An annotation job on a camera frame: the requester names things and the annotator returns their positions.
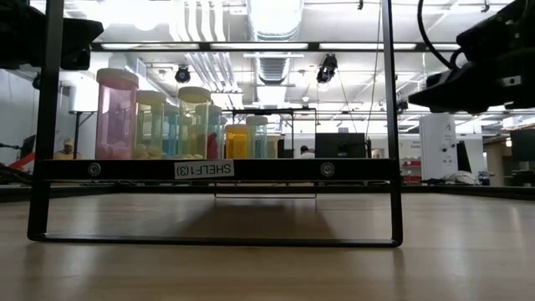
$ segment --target shelf label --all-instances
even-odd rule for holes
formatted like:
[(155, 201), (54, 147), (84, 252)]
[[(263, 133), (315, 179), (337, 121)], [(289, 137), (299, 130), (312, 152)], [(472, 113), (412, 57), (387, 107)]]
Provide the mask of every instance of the shelf label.
[(233, 160), (188, 161), (175, 163), (175, 179), (201, 179), (234, 176)]

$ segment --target person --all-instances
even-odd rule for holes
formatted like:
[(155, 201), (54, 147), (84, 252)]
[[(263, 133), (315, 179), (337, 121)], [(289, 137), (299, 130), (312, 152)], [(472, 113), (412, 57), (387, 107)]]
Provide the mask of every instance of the person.
[(306, 145), (301, 146), (301, 156), (299, 159), (313, 159), (315, 155), (312, 151), (308, 150)]
[[(73, 160), (74, 159), (74, 141), (70, 138), (64, 140), (64, 148), (53, 154), (55, 160)], [(76, 159), (82, 159), (80, 153), (76, 154)]]

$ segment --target pink jar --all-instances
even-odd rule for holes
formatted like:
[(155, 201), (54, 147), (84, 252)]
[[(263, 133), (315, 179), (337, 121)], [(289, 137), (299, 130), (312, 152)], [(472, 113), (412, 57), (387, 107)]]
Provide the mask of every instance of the pink jar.
[(97, 72), (96, 159), (132, 159), (135, 144), (135, 93), (137, 75), (126, 70), (105, 68)]

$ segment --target black metal shelf frame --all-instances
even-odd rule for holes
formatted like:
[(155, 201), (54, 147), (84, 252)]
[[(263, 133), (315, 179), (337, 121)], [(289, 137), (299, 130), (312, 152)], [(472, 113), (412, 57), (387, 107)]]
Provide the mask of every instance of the black metal shelf frame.
[[(398, 247), (403, 242), (397, 109), (395, 103), (395, 67), (392, 33), (391, 0), (383, 0), (382, 22), (385, 56), (387, 104), (388, 159), (317, 159), (317, 160), (235, 160), (235, 175), (229, 181), (359, 181), (390, 182), (392, 236), (389, 239), (318, 240), (260, 238), (190, 238), (190, 237), (128, 237), (80, 236), (47, 233), (48, 204), (51, 181), (62, 180), (143, 180), (169, 181), (175, 177), (177, 161), (54, 161), (54, 132), (58, 97), (59, 63), (63, 39), (63, 0), (48, 0), (46, 5), (45, 53), (41, 70), (42, 84), (38, 107), (38, 132), (34, 183), (28, 219), (28, 238), (41, 242), (100, 242), (137, 244), (183, 244), (226, 246), (289, 246), (289, 247)], [(205, 52), (228, 51), (200, 49)], [(270, 52), (273, 49), (249, 49)], [(95, 166), (99, 172), (92, 170)], [(187, 193), (177, 187), (176, 193)]]

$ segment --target plastic container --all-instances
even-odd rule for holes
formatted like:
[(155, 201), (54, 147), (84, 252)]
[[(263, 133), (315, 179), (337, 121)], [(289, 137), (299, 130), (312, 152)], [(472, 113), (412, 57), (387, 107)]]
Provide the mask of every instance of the plastic container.
[(205, 114), (202, 111), (208, 110), (208, 138), (206, 139), (206, 158), (221, 159), (222, 157), (220, 156), (220, 149), (222, 149), (222, 144), (219, 142), (219, 136), (221, 135), (221, 118), (223, 112), (222, 109), (216, 105), (199, 105), (196, 107), (196, 110), (199, 111), (199, 116), (204, 116)]
[(97, 72), (96, 159), (132, 159), (135, 145), (135, 95), (139, 79), (122, 69)]
[(217, 141), (219, 144), (219, 159), (225, 158), (225, 125), (227, 124), (227, 118), (221, 117), (221, 125), (219, 126), (219, 134), (217, 135)]
[(266, 116), (249, 116), (247, 125), (247, 154), (249, 158), (264, 159), (268, 157), (268, 118)]
[(166, 95), (156, 91), (139, 90), (137, 125), (135, 127), (134, 159), (162, 159), (164, 103)]
[(179, 159), (206, 159), (208, 137), (208, 110), (211, 93), (199, 87), (182, 87), (178, 90)]
[(178, 118), (180, 110), (174, 105), (164, 105), (164, 140), (162, 150), (167, 159), (178, 154)]
[(227, 125), (227, 159), (247, 159), (247, 126)]
[(281, 139), (279, 135), (270, 135), (267, 137), (267, 158), (278, 158), (278, 141)]

